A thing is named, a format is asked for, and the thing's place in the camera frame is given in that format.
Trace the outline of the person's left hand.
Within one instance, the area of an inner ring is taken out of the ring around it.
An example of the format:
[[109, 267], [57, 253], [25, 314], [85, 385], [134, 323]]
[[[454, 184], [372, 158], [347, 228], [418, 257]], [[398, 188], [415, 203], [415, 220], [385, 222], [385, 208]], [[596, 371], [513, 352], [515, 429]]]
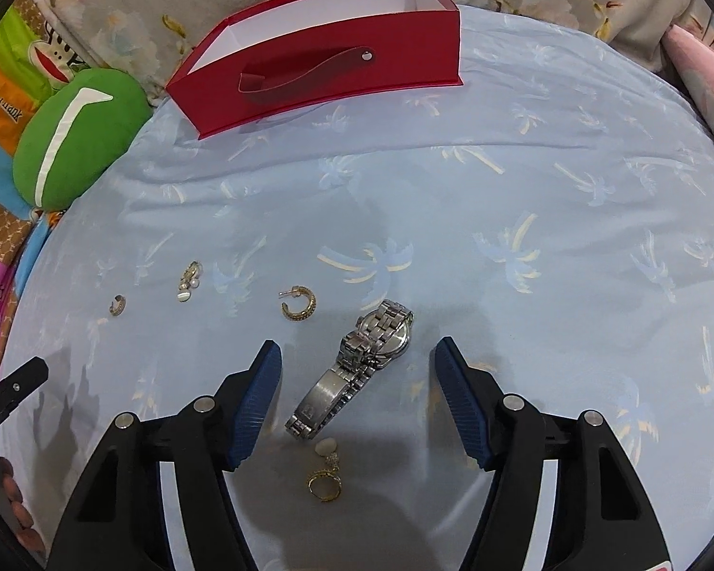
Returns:
[[14, 478], [14, 468], [6, 458], [0, 458], [0, 514], [11, 527], [18, 542], [38, 558], [46, 555], [41, 535], [34, 529], [34, 520]]

